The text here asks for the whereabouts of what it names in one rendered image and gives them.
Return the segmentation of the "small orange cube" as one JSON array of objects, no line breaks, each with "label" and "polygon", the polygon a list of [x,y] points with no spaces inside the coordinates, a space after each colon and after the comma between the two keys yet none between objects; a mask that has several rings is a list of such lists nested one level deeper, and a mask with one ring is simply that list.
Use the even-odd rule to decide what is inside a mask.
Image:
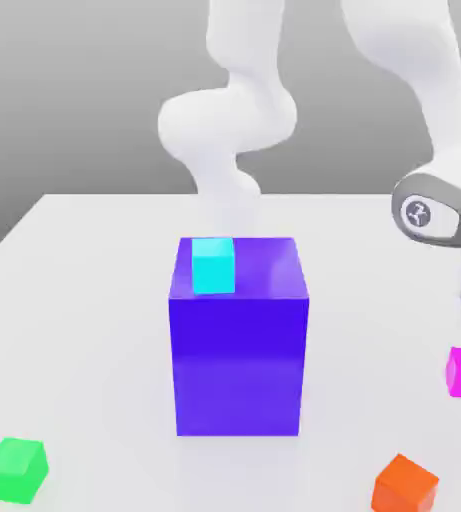
[{"label": "small orange cube", "polygon": [[431,512],[439,478],[402,454],[376,477],[373,512]]}]

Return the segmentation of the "large blue box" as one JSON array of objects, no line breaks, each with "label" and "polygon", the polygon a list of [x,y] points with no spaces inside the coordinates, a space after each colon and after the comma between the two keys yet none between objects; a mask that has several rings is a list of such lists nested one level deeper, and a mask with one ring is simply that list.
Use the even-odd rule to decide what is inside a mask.
[{"label": "large blue box", "polygon": [[195,295],[192,241],[179,241],[169,293],[180,436],[299,432],[309,292],[291,238],[237,238],[232,294]]}]

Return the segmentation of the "small cyan cube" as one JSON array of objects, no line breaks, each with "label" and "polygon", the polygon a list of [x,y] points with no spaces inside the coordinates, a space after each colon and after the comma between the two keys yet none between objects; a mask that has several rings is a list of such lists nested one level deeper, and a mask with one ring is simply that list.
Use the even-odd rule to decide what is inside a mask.
[{"label": "small cyan cube", "polygon": [[235,292],[235,250],[233,239],[192,239],[192,285],[196,295]]}]

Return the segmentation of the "small green cube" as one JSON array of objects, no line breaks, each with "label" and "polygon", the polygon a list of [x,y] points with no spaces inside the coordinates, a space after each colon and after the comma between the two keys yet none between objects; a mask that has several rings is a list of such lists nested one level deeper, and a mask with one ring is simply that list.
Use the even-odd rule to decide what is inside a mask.
[{"label": "small green cube", "polygon": [[31,504],[48,473],[43,441],[5,437],[0,442],[0,501]]}]

